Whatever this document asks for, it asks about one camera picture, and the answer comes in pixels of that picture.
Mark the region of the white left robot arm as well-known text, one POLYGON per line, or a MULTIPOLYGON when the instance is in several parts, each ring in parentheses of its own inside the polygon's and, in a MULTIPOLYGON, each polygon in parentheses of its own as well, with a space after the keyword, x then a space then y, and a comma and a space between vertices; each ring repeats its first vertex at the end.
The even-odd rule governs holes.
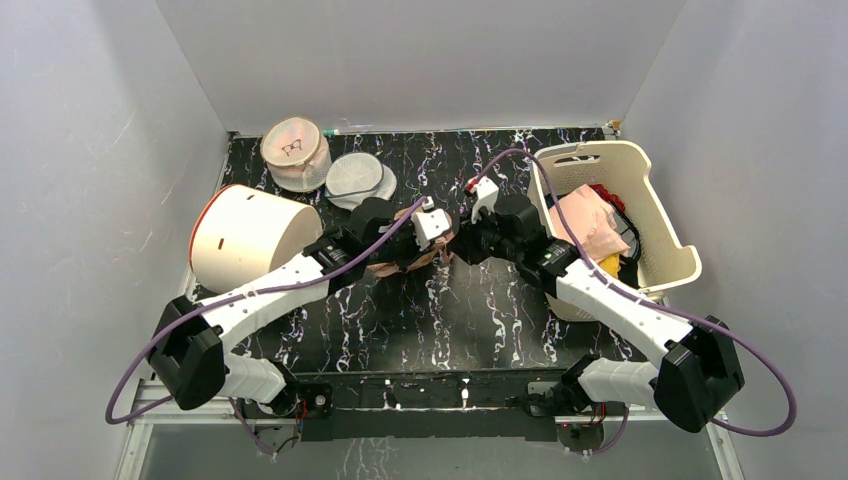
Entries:
POLYGON ((370 265, 412 265, 433 252, 452 225, 430 197, 402 215, 390 202, 368 198, 346 224, 326 230, 271 272, 200 303, 172 300, 143 357, 182 410, 225 396, 286 416, 303 396, 299 381, 280 363, 235 354, 237 344, 358 282, 370 265))

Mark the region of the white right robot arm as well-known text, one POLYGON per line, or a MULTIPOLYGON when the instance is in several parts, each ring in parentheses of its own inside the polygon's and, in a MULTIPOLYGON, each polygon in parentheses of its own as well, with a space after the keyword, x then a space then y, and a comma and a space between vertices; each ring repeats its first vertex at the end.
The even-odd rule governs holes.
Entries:
POLYGON ((543 393, 529 393, 532 414, 590 413, 600 403, 658 409, 684 431, 700 432, 744 385, 732 341, 717 321, 693 325, 657 303, 596 275, 565 240, 550 236, 531 202, 496 192, 471 194, 451 251, 469 265, 488 258, 512 263, 520 277, 547 295, 589 313, 645 356, 612 361, 587 354, 543 393))

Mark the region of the peach patterned mesh laundry bag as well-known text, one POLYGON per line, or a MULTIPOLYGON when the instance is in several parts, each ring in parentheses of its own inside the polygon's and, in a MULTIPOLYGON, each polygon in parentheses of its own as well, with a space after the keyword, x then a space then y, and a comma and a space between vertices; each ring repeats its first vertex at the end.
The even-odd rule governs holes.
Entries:
POLYGON ((447 247, 455 236, 452 216, 451 220, 452 232, 438 238, 434 245, 424 252, 419 250, 416 243, 412 221, 405 223, 370 257, 367 261, 368 271, 378 278, 385 278, 421 269, 438 256, 441 256, 443 260, 449 260, 451 254, 447 247))

